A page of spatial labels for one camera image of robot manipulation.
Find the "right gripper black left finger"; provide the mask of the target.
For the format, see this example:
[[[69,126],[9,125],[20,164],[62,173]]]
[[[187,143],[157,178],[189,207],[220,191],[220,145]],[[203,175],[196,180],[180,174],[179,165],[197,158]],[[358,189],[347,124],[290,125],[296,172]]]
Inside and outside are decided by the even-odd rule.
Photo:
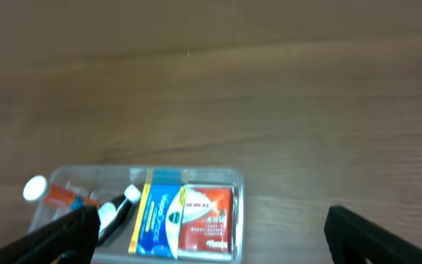
[[[98,244],[97,208],[83,206],[0,249],[0,264],[90,263]]]

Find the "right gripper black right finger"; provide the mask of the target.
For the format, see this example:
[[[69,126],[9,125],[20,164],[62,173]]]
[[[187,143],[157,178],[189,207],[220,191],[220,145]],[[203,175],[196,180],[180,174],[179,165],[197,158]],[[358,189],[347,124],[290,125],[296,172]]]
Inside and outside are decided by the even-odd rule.
[[[324,225],[335,264],[422,264],[422,249],[347,208],[329,208]]]

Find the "dark syrup bottle white cap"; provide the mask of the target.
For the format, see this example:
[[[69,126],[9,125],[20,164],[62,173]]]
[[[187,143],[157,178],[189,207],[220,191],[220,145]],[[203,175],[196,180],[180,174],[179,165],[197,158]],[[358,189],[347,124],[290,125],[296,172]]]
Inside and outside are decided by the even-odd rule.
[[[104,203],[98,209],[100,228],[97,246],[102,246],[116,232],[140,199],[141,192],[135,185],[130,184],[122,195]]]

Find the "orange tube white cap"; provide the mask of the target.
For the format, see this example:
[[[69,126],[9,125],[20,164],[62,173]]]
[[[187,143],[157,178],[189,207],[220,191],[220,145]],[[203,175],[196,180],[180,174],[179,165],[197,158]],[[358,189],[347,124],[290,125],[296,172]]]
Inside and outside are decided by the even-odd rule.
[[[23,187],[27,202],[45,202],[61,208],[77,210],[83,206],[100,207],[100,202],[66,188],[50,184],[42,175],[30,178]]]

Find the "blue cough drops box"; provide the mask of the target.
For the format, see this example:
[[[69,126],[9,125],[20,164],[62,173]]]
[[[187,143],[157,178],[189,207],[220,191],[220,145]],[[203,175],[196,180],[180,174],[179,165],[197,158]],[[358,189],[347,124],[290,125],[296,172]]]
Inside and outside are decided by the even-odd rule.
[[[179,234],[187,189],[180,184],[144,185],[128,252],[178,258]]]

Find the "red medicine box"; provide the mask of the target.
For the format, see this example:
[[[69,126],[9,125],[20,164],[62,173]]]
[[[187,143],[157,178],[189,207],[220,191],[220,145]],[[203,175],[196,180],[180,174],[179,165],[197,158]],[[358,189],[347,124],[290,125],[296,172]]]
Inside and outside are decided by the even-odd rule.
[[[189,186],[179,237],[180,257],[224,259],[230,255],[233,189]]]

